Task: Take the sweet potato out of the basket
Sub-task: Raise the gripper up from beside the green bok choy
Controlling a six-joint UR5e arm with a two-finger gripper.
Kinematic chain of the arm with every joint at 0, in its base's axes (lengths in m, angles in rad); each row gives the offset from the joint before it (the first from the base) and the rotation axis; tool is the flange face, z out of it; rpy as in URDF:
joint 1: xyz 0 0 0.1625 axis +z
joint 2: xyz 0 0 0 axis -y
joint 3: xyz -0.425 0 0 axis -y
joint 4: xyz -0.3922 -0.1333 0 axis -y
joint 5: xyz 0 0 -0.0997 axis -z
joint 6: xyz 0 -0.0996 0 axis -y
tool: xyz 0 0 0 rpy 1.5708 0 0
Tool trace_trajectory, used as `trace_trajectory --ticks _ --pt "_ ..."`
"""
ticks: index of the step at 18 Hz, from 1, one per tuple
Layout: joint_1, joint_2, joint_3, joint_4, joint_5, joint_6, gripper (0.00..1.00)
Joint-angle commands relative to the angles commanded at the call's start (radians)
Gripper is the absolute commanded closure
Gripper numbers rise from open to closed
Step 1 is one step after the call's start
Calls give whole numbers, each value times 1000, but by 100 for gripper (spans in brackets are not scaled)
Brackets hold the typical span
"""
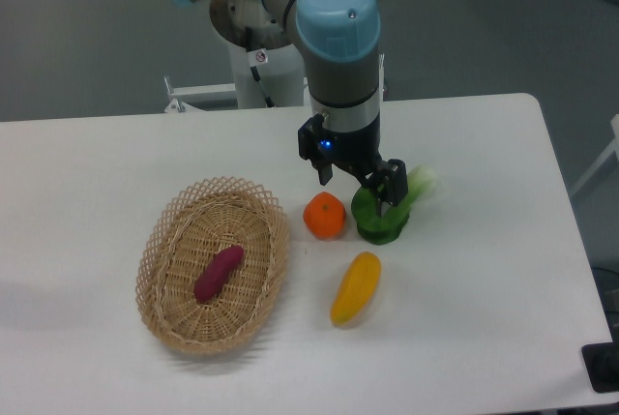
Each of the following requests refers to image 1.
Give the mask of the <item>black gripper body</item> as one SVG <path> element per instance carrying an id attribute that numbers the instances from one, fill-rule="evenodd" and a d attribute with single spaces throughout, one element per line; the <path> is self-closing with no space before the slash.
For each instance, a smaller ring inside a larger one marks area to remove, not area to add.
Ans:
<path id="1" fill-rule="evenodd" d="M 313 115 L 298 130 L 299 156 L 311 166 L 330 163 L 356 178 L 363 188 L 372 188 L 372 174 L 379 161 L 380 116 L 353 132 L 334 132 L 324 126 L 323 115 Z"/>

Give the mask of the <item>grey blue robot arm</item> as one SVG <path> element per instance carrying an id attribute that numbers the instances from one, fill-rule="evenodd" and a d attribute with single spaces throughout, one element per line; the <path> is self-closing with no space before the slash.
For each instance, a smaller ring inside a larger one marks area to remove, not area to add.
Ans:
<path id="1" fill-rule="evenodd" d="M 378 0 L 254 1 L 304 62 L 313 114 L 298 131 L 301 158 L 321 183 L 341 169 L 370 191 L 378 208 L 400 205 L 408 193 L 405 164 L 379 153 Z"/>

